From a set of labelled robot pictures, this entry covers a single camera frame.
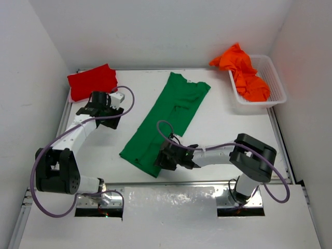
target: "laundry basket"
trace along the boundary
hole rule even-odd
[[[264,102],[251,102],[244,99],[238,94],[232,72],[229,71],[229,76],[237,100],[237,106],[240,108],[245,107],[247,109],[270,108],[274,105],[285,103],[287,96],[271,59],[264,55],[251,55],[250,59],[253,68],[258,70],[257,76],[261,77],[270,87],[270,97]]]

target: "cable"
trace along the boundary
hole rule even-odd
[[[248,202],[246,202],[246,203],[238,203],[238,202],[235,200],[234,196],[233,196],[232,190],[231,190],[231,188],[230,188],[230,182],[231,182],[231,181],[235,181],[235,186],[234,186],[234,189],[235,189],[235,188],[236,188],[236,185],[237,185],[237,183],[238,183],[238,179],[235,180],[235,179],[233,178],[233,179],[231,179],[231,180],[228,181],[228,190],[229,190],[229,193],[230,193],[231,197],[233,198],[233,200],[234,200],[237,204],[239,204],[239,205],[238,205],[238,206],[235,206],[235,207],[232,207],[232,208],[230,208],[230,209],[226,209],[226,211],[235,211],[235,210],[237,210],[237,209],[241,209],[241,208],[243,208],[245,205],[248,204]],[[250,199],[251,199],[252,197],[255,196],[255,194],[256,194],[258,188],[259,188],[259,185],[255,188],[255,191],[252,193]]]
[[[173,138],[175,138],[177,141],[178,141],[178,144],[180,144],[181,145],[181,142],[180,142],[180,140],[176,137],[176,136],[173,136]]]
[[[126,87],[126,86],[117,86],[115,88],[112,89],[112,91],[118,89],[118,88],[126,88],[132,95],[132,103],[131,103],[131,106],[129,107],[129,109],[127,111],[125,111],[124,113],[122,114],[119,114],[119,115],[114,115],[114,116],[108,116],[108,117],[92,117],[92,118],[89,118],[89,119],[86,119],[84,120],[82,123],[72,127],[71,129],[65,131],[64,133],[62,133],[61,135],[59,135],[58,137],[56,137],[55,139],[53,139],[49,144],[47,144],[42,150],[41,152],[39,153],[39,155],[37,156],[36,158],[36,161],[34,162],[33,164],[33,167],[32,167],[32,171],[31,171],[31,175],[30,175],[30,191],[31,191],[31,195],[32,195],[32,199],[33,201],[35,202],[35,204],[37,205],[37,207],[46,215],[50,216],[50,217],[53,217],[53,218],[61,218],[61,217],[64,217],[66,216],[67,214],[69,214],[75,207],[75,203],[76,203],[76,200],[77,200],[77,197],[79,194],[75,194],[75,197],[74,197],[74,202],[72,204],[72,206],[68,209],[68,211],[66,211],[65,213],[63,214],[52,214],[50,212],[48,212],[42,205],[41,203],[39,202],[38,198],[37,198],[37,195],[36,195],[36,191],[34,189],[34,181],[35,181],[35,172],[36,172],[36,168],[38,166],[38,163],[40,161],[40,159],[42,158],[43,154],[52,146],[52,144],[54,144],[56,141],[58,141],[59,139],[63,138],[64,136],[66,136],[67,134],[71,133],[72,131],[76,130],[78,127],[80,127],[81,125],[83,125],[84,123],[87,123],[87,122],[90,122],[90,121],[93,121],[93,120],[101,120],[101,119],[113,119],[113,118],[119,118],[125,114],[127,114],[128,112],[131,111],[131,109],[133,108],[134,104],[135,104],[135,95],[133,93],[133,91],[129,88],[129,87]]]
[[[170,140],[168,137],[166,137],[161,131],[160,131],[160,128],[159,128],[159,125],[160,123],[166,123],[168,124],[172,130],[173,130],[173,127],[172,125],[165,121],[165,120],[159,120],[157,122],[157,130],[158,132],[160,133],[160,135],[169,143],[179,147],[179,148],[182,148],[182,149],[187,149],[187,150],[203,150],[202,148],[192,148],[192,147],[187,147],[187,146],[183,146],[183,145],[180,145],[180,144],[177,144],[176,142]],[[276,202],[278,203],[286,203],[290,196],[291,196],[291,191],[289,190],[289,186],[287,184],[287,182],[285,181],[285,179],[282,177],[282,175],[280,174],[280,172],[273,166],[272,163],[270,163],[266,158],[264,158],[261,154],[255,152],[253,149],[250,149],[249,147],[243,145],[243,144],[237,144],[237,143],[226,143],[226,144],[220,144],[220,145],[216,145],[216,146],[212,146],[212,147],[209,147],[209,148],[205,148],[205,150],[212,150],[212,149],[218,149],[218,148],[222,148],[222,147],[226,147],[226,146],[237,146],[237,147],[240,147],[240,148],[243,148],[249,152],[251,152],[253,155],[255,155],[256,157],[258,157],[260,160],[262,160],[263,162],[265,162],[275,173],[276,175],[279,177],[279,179],[281,180],[282,184],[285,186],[285,189],[286,189],[286,197],[284,200],[279,200],[277,199],[272,193],[271,191],[269,190],[268,186],[263,183],[265,189],[266,189],[266,192],[271,196],[271,198],[273,200],[275,200]]]

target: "white table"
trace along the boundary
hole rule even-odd
[[[185,144],[215,145],[234,140],[238,133],[247,133],[277,150],[275,166],[288,180],[285,156],[268,112],[238,115],[227,73],[172,72],[181,73],[194,82],[205,81],[212,87],[184,135]],[[86,140],[76,158],[81,174],[102,177],[106,182],[122,186],[126,183],[227,181],[240,174],[233,165],[215,165],[192,171],[179,167],[175,172],[162,171],[158,178],[153,178],[119,157],[162,91],[169,73],[170,70],[117,71],[119,84],[135,92],[136,105],[121,118],[117,130],[100,126]],[[126,109],[130,102],[127,94],[122,106]],[[60,132],[84,105],[85,102],[66,105]],[[275,175],[272,183],[271,191],[283,198],[284,187]],[[20,248],[320,248],[299,185],[290,185],[291,196],[286,204],[274,202],[261,187],[265,216],[222,218],[216,217],[216,205],[209,188],[166,190],[166,193],[178,194],[197,192],[178,206],[168,195],[160,195],[167,187],[162,188],[160,185],[145,189],[125,187],[123,222],[119,218],[74,217],[74,211],[65,218],[54,219],[32,205],[26,226],[25,223],[20,226],[25,226]],[[54,213],[66,211],[73,200],[73,196],[54,193],[39,192],[38,197],[45,208]]]
[[[170,72],[180,73],[188,80],[203,81],[211,86],[183,136],[185,144],[216,145],[236,139],[239,133],[247,133],[277,150],[275,167],[288,179],[286,163],[267,110],[262,110],[259,115],[239,115],[228,73],[203,69],[117,71],[118,84],[130,87],[135,93],[135,106],[130,113],[121,117],[117,130],[99,126],[86,139],[76,157],[82,175],[101,177],[108,183],[169,183],[227,181],[241,174],[240,170],[230,164],[194,170],[178,167],[176,171],[162,170],[158,178],[154,178],[120,158],[119,153],[154,105]],[[128,109],[131,104],[130,93],[125,89],[121,91],[126,94],[121,106]],[[68,124],[85,104],[78,102],[68,105]],[[272,180],[278,180],[278,177],[273,174]]]

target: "folded red cloth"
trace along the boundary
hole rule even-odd
[[[90,96],[92,91],[111,92],[118,84],[115,70],[108,64],[94,69],[67,76],[74,101],[80,101]]]

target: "green shirt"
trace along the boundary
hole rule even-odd
[[[157,131],[157,122],[170,122],[174,133],[182,136],[210,88],[204,82],[188,82],[181,74],[171,73],[156,103],[120,156],[144,172],[157,177],[161,169],[154,166],[154,162],[164,141]],[[171,132],[164,123],[160,124],[160,130],[166,136]]]

